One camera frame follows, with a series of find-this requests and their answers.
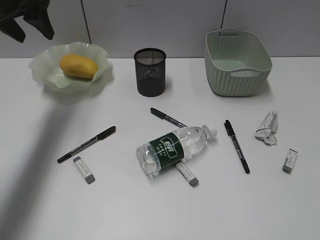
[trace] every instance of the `wall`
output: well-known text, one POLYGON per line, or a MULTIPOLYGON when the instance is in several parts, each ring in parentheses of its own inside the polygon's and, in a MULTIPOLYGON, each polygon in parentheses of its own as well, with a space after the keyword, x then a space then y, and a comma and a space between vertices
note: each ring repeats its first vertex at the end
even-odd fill
MULTIPOLYGON (((203 57, 205 34, 223 21, 225 0, 83 0, 93 44, 110 58, 156 47, 168 57, 203 57)), ((47 40, 21 18, 24 43, 0 32, 0 58, 32 58, 52 45, 89 42, 81 0, 51 0, 47 40)), ((228 0, 224 27, 255 33, 272 57, 320 56, 319 0, 228 0)))
POLYGON ((224 27, 256 34, 270 56, 320 56, 319 0, 228 0, 224 27))

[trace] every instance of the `light green basket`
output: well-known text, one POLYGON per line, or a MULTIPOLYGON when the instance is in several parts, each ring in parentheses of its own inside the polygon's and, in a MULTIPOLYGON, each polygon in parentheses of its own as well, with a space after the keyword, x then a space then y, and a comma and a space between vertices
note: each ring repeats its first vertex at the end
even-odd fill
POLYGON ((251 32, 231 27, 206 35, 204 60, 212 91, 229 97, 256 94, 272 68, 260 40, 251 32))

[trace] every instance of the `water bottle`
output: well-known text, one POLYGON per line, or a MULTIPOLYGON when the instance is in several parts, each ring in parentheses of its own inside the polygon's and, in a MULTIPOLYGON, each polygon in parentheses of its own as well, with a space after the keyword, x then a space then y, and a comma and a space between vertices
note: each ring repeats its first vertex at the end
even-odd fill
POLYGON ((154 176, 182 159, 191 159, 216 135, 217 129, 208 125, 187 126, 143 144, 135 153, 143 172, 154 176))

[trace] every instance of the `mango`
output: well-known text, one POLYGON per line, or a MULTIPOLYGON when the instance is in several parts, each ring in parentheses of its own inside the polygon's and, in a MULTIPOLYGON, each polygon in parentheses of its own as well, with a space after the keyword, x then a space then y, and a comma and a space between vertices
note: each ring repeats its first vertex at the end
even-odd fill
POLYGON ((59 65, 65 74, 84 79, 91 79, 98 71, 98 65, 94 61, 76 54, 63 56, 59 65))

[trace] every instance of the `green label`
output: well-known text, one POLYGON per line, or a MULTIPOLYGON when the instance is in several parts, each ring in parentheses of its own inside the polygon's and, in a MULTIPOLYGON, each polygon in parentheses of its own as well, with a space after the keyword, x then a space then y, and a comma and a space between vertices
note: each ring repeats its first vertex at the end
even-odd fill
POLYGON ((164 169, 184 158, 185 153, 177 136, 170 132, 167 135, 149 142, 159 158, 161 169, 164 169))

